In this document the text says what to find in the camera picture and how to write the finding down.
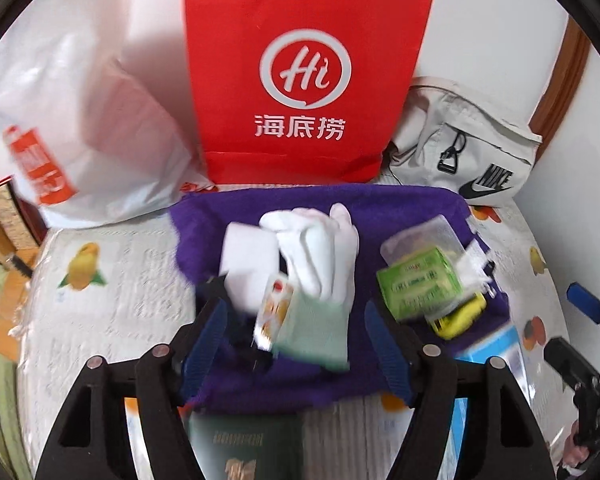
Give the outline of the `person's right hand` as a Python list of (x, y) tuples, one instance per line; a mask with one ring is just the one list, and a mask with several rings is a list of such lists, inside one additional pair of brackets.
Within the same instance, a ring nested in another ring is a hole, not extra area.
[(579, 422), (575, 420), (571, 426), (570, 436), (567, 438), (562, 452), (562, 466), (577, 468), (580, 463), (585, 462), (590, 455), (586, 446), (576, 445), (574, 437), (578, 434)]

